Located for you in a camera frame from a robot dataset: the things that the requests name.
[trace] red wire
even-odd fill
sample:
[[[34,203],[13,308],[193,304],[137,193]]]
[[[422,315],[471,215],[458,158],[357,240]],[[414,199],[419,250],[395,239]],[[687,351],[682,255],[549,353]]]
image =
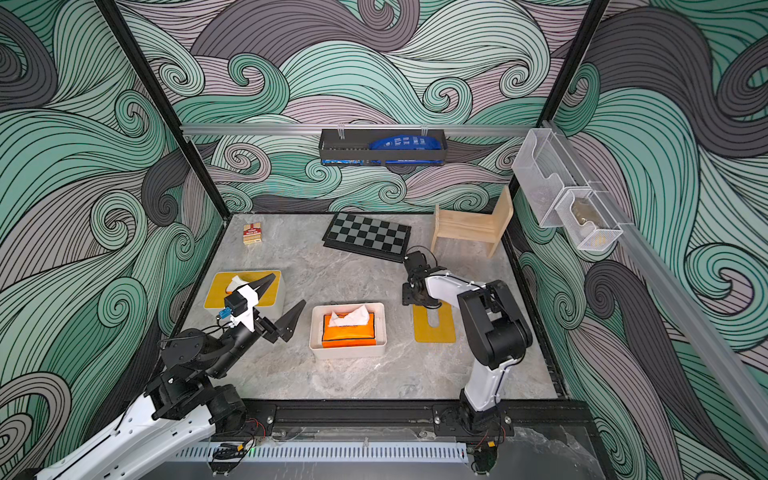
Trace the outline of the red wire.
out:
[[[483,441],[483,440],[485,440],[485,437],[487,437],[487,436],[488,436],[488,430],[485,430],[485,435],[483,435],[483,436],[482,436],[482,440],[480,440],[480,441],[478,442],[478,444],[477,444],[477,445],[475,445],[475,446],[479,446],[479,445],[482,443],[482,441]]]
[[[261,427],[261,429],[264,431],[263,437],[266,438],[266,427],[264,425],[262,425],[262,423],[259,422],[256,419],[248,419],[248,420],[246,420],[246,423],[251,423],[251,422],[256,422],[256,426],[257,427]]]

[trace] blue connector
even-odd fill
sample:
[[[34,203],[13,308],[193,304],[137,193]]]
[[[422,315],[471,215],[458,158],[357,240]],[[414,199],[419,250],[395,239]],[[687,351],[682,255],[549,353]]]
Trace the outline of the blue connector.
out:
[[[225,308],[224,310],[221,310],[218,315],[218,319],[225,319],[229,315],[232,315],[232,309],[230,307]]]

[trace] orange tissue package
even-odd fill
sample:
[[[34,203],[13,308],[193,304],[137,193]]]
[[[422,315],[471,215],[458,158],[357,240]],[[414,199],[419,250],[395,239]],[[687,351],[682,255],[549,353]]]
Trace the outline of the orange tissue package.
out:
[[[344,318],[346,313],[337,313]],[[368,312],[369,320],[365,325],[328,326],[331,315],[325,315],[323,320],[323,348],[335,346],[371,346],[376,344],[376,331],[373,328],[373,312]]]

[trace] floor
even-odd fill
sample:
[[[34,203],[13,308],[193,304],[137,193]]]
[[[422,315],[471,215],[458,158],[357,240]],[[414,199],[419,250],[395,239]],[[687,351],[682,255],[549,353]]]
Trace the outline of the floor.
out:
[[[454,399],[467,383],[474,357],[454,309],[455,343],[417,343],[412,311],[401,303],[406,272],[401,263],[379,260],[323,246],[332,214],[236,215],[197,294],[184,327],[214,323],[203,308],[216,272],[281,270],[286,287],[284,309],[301,299],[306,308],[288,343],[256,342],[214,384],[232,383],[243,398],[259,399]],[[431,215],[376,215],[412,227],[409,245],[432,239]],[[263,242],[243,245],[243,225],[261,222]],[[482,243],[438,239],[435,255],[441,266],[471,280],[504,280],[522,305],[506,252],[500,246],[491,259]],[[317,360],[309,348],[312,308],[331,303],[382,302],[386,314],[386,354],[379,358]],[[556,398],[538,343],[505,378],[506,399]]]

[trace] yellow base plate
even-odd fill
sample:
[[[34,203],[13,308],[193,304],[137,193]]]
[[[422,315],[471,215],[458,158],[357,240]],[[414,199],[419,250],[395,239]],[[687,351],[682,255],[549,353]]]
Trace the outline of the yellow base plate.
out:
[[[245,272],[219,272],[214,277],[214,281],[208,290],[208,296],[205,298],[204,308],[221,310],[224,308],[224,297],[227,296],[227,287],[232,282],[235,275],[238,275],[246,282],[253,282],[264,278],[270,273],[275,274],[275,280],[266,289],[264,296],[259,298],[259,306],[272,306],[277,298],[277,286],[280,283],[280,272],[277,270],[245,271]]]
[[[456,330],[453,326],[451,306],[443,303],[437,309],[440,324],[429,325],[429,310],[420,305],[413,306],[413,332],[416,341],[420,343],[455,343]]]

